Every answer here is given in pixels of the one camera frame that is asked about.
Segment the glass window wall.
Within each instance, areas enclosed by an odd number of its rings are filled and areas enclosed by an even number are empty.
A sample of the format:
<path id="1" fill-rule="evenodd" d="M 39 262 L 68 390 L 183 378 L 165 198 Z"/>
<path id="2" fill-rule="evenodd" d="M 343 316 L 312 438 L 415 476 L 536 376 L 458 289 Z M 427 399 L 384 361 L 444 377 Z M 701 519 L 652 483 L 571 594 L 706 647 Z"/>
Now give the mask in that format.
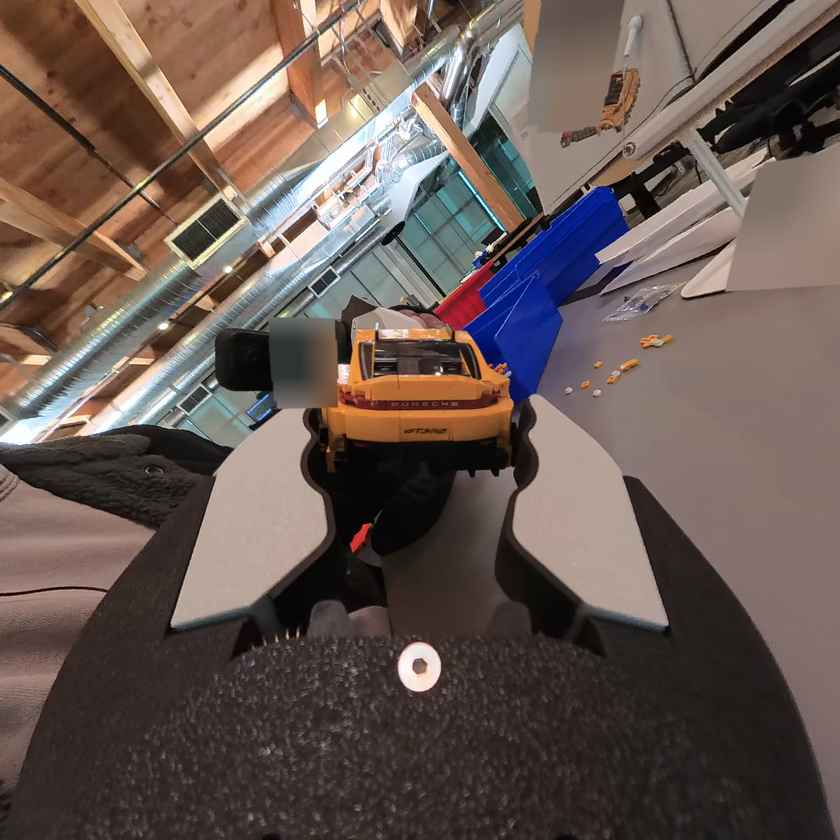
<path id="1" fill-rule="evenodd" d="M 534 184 L 528 166 L 492 112 L 470 142 L 526 219 L 536 217 Z M 498 215 L 448 154 L 419 184 L 397 240 L 431 280 L 437 299 L 446 298 L 474 269 L 476 254 L 505 233 Z"/>

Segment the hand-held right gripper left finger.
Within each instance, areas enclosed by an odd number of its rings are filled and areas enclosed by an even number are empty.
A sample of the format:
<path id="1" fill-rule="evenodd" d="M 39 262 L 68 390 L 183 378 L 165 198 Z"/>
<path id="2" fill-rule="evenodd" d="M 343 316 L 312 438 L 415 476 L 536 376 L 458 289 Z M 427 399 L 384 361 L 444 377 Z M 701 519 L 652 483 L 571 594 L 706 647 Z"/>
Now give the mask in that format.
<path id="1" fill-rule="evenodd" d="M 308 409 L 284 409 L 215 474 L 171 629 L 235 620 L 305 631 L 312 608 L 338 596 L 344 561 L 333 504 L 313 478 L 319 454 Z"/>

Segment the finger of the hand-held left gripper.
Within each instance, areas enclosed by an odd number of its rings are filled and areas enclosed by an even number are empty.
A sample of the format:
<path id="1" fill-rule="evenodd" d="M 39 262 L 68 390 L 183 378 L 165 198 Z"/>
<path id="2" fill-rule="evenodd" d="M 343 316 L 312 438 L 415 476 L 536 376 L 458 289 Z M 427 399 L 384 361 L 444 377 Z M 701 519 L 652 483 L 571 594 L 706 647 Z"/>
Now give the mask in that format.
<path id="1" fill-rule="evenodd" d="M 350 342 L 355 344 L 358 333 L 377 332 L 385 340 L 404 340 L 411 337 L 411 331 L 422 328 L 422 321 L 413 313 L 405 314 L 387 308 L 374 308 L 352 319 Z"/>

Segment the clear bag of dark pieces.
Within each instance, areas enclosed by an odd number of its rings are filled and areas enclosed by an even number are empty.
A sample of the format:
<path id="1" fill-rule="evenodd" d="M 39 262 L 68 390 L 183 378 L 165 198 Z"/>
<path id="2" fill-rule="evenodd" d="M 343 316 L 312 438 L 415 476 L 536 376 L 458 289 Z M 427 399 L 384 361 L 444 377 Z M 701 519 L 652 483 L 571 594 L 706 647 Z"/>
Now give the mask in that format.
<path id="1" fill-rule="evenodd" d="M 661 284 L 643 287 L 632 296 L 625 297 L 622 305 L 607 315 L 604 322 L 624 322 L 640 318 L 656 307 L 674 292 L 681 290 L 686 283 Z"/>

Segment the long blue plastic bin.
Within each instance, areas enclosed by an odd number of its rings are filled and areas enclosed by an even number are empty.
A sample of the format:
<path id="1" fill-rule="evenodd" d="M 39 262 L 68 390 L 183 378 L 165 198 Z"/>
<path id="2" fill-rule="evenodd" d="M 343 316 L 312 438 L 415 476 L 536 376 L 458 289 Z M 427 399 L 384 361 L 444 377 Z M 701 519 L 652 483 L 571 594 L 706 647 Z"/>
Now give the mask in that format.
<path id="1" fill-rule="evenodd" d="M 489 309 L 537 272 L 558 307 L 596 271 L 600 265 L 596 254 L 628 230 L 612 188 L 598 186 L 504 265 L 480 289 L 480 297 Z"/>

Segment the wooden pillar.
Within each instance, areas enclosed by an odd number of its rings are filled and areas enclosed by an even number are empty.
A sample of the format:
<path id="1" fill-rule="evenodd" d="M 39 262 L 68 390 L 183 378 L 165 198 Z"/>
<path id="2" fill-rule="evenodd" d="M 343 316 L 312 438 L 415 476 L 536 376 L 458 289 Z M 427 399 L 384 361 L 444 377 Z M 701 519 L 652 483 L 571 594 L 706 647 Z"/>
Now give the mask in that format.
<path id="1" fill-rule="evenodd" d="M 507 232 L 518 228 L 524 222 L 518 208 L 428 84 L 424 83 L 415 89 L 413 105 L 454 158 L 498 226 Z"/>

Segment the silver ventilation duct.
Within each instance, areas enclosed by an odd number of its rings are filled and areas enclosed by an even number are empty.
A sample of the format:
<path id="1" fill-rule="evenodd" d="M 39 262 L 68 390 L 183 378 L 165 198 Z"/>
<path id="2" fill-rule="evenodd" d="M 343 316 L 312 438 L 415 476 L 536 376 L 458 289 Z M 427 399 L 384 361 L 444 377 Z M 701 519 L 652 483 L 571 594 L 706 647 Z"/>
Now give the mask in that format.
<path id="1" fill-rule="evenodd" d="M 258 241 L 306 212 L 312 198 L 386 124 L 404 110 L 411 91 L 450 58 L 460 27 L 443 30 L 405 64 L 394 61 L 355 93 L 281 165 L 234 202 L 241 224 L 193 268 L 166 260 L 112 306 L 100 311 L 34 378 L 2 401 L 2 438 L 29 443 L 106 377 L 159 324 L 176 314 Z"/>

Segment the orange black lego car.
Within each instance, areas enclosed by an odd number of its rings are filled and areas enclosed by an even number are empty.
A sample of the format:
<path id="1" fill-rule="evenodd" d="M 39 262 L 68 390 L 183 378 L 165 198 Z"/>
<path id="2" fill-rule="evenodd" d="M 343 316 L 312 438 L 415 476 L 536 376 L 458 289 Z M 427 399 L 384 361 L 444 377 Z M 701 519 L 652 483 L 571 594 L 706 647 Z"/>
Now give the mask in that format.
<path id="1" fill-rule="evenodd" d="M 338 403 L 320 411 L 328 471 L 425 463 L 497 475 L 511 465 L 509 379 L 466 331 L 357 329 L 339 371 Z"/>

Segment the beige hooded sweatshirt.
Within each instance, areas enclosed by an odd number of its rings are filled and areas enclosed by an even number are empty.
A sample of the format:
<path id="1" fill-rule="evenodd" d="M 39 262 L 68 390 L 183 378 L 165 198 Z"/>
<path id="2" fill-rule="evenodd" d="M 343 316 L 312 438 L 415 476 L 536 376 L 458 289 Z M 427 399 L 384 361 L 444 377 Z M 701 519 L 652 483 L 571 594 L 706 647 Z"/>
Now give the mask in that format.
<path id="1" fill-rule="evenodd" d="M 154 531 L 33 488 L 1 468 L 1 592 L 110 589 Z M 11 791 L 46 699 L 104 595 L 1 597 L 1 777 Z"/>

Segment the scattered orange white lego pieces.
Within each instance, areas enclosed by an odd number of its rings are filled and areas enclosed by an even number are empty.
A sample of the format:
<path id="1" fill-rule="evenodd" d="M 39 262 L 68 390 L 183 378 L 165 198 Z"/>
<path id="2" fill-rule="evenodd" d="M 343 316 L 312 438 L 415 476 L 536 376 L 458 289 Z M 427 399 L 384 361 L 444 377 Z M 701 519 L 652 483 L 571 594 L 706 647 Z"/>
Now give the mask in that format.
<path id="1" fill-rule="evenodd" d="M 585 397 L 592 400 L 610 394 L 625 379 L 632 378 L 645 353 L 652 354 L 669 347 L 676 341 L 673 333 L 653 333 L 644 336 L 634 347 L 636 354 L 621 360 L 604 349 L 593 349 L 586 344 L 571 345 L 564 358 L 563 382 L 560 394 L 565 399 Z"/>

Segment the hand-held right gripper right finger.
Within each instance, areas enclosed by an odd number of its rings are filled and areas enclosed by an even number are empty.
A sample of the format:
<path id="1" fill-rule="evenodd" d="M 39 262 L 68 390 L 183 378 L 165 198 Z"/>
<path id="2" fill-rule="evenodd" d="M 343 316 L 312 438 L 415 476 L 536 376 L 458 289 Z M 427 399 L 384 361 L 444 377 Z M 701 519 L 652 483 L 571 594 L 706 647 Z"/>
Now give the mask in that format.
<path id="1" fill-rule="evenodd" d="M 624 474 L 585 430 L 540 395 L 521 405 L 516 489 L 495 574 L 536 633 L 578 633 L 586 620 L 654 633 L 669 619 Z"/>

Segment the red plastic bin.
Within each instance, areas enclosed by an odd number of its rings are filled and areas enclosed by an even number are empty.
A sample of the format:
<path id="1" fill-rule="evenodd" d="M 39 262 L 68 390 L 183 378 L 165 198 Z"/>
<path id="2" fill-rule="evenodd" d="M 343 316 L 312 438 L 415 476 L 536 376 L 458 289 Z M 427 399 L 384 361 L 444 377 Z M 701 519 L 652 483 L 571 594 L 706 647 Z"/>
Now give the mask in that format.
<path id="1" fill-rule="evenodd" d="M 435 308 L 434 314 L 455 330 L 463 330 L 485 310 L 480 290 L 494 276 L 493 264 L 474 271 Z"/>

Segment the black swivel office chair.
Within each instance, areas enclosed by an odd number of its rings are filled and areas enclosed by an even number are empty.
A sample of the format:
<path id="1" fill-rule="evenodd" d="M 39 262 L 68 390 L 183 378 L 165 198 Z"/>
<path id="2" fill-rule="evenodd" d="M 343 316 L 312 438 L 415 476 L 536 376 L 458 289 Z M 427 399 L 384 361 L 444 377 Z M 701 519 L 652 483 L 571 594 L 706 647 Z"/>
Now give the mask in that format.
<path id="1" fill-rule="evenodd" d="M 791 87 L 759 99 L 748 99 L 743 91 L 717 109 L 699 134 L 719 154 L 774 136 L 787 156 L 815 153 L 838 135 L 838 118 L 822 125 L 814 122 L 819 111 L 831 106 L 838 106 L 838 86 Z"/>

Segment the person's left hand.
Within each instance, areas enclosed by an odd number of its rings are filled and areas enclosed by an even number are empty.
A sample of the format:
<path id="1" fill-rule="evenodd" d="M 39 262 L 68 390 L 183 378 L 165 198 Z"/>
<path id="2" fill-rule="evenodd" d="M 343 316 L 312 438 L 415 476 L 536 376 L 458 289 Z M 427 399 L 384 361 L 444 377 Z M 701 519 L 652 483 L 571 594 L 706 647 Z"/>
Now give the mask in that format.
<path id="1" fill-rule="evenodd" d="M 421 329 L 453 329 L 450 324 L 439 318 L 435 312 L 426 310 L 422 307 L 418 308 L 414 306 L 396 305 L 391 307 L 391 310 L 399 312 L 407 318 L 415 321 L 420 325 Z"/>

